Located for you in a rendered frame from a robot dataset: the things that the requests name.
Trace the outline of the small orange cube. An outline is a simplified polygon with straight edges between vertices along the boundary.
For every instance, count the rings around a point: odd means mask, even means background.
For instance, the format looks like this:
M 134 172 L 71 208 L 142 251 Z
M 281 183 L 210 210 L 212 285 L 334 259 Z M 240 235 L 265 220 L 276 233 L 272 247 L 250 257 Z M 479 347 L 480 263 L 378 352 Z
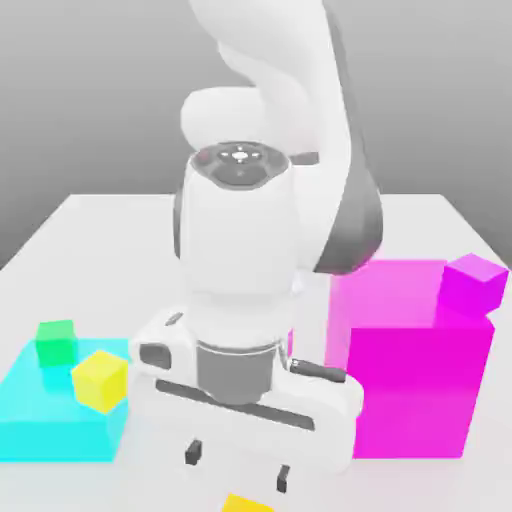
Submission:
M 221 512 L 275 512 L 275 510 L 271 506 L 230 493 Z

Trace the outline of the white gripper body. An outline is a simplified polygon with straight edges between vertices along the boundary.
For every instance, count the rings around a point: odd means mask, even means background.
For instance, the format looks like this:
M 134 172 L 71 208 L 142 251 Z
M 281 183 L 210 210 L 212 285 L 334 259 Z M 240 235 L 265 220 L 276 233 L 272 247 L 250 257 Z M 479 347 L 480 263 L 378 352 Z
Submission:
M 362 385 L 275 371 L 277 384 L 256 404 L 226 407 L 193 387 L 139 374 L 130 383 L 131 412 L 148 424 L 181 428 L 278 463 L 340 473 L 352 461 Z

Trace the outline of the small purple cube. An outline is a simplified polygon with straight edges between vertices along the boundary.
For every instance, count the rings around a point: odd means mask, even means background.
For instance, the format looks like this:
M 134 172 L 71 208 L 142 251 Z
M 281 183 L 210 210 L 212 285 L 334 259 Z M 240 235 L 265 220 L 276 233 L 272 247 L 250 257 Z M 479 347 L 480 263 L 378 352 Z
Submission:
M 502 303 L 509 270 L 474 253 L 445 264 L 437 302 L 470 317 L 497 310 Z

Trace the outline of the small green cube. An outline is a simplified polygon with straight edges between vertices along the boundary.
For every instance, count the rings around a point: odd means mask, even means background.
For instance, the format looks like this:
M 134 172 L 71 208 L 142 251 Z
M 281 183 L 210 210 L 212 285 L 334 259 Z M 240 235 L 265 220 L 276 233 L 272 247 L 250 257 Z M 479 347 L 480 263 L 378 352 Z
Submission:
M 43 368 L 69 366 L 75 362 L 76 336 L 72 320 L 41 322 L 38 325 L 35 348 Z

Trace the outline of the large cyan box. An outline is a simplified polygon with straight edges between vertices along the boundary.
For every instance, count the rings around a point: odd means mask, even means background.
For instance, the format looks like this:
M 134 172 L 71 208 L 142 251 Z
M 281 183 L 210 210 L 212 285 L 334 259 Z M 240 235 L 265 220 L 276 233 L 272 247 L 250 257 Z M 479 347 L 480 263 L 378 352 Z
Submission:
M 128 402 L 107 414 L 76 401 L 69 367 L 39 366 L 27 342 L 0 381 L 0 462 L 111 462 Z

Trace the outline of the large magenta box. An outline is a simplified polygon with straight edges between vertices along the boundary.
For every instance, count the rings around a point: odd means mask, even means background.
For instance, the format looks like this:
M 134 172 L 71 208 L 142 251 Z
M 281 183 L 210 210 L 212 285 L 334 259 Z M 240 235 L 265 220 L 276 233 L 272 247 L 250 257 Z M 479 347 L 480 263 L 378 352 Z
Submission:
M 325 364 L 364 388 L 357 459 L 463 454 L 494 326 L 438 304 L 446 263 L 373 260 L 330 279 Z

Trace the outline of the small yellow cube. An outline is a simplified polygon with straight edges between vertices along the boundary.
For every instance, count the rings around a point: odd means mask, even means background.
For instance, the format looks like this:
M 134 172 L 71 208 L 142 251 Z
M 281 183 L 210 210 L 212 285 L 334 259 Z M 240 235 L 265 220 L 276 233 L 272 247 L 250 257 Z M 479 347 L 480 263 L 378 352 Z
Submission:
M 128 361 L 97 350 L 71 371 L 76 400 L 108 414 L 127 396 Z

